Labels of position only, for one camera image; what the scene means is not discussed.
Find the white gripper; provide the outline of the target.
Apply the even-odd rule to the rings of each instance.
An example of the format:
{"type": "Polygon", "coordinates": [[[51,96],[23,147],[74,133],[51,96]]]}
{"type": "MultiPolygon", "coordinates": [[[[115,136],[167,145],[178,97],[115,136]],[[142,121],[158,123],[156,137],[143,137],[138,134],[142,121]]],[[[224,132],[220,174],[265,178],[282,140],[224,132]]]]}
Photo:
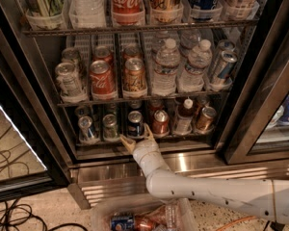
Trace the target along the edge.
{"type": "Polygon", "coordinates": [[[158,143],[155,141],[148,124],[144,124],[145,141],[140,141],[136,144],[134,140],[124,135],[120,135],[119,137],[127,151],[133,155],[134,160],[142,171],[154,171],[164,164],[158,143]]]}

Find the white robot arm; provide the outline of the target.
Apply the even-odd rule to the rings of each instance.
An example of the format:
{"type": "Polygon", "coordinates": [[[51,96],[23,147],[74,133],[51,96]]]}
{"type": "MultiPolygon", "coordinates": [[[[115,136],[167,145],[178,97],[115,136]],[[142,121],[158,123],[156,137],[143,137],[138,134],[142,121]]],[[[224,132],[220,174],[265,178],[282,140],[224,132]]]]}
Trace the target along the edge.
{"type": "Polygon", "coordinates": [[[204,201],[289,225],[288,180],[191,178],[171,171],[148,126],[144,139],[120,137],[141,168],[148,192],[159,199],[189,198],[204,201]]]}

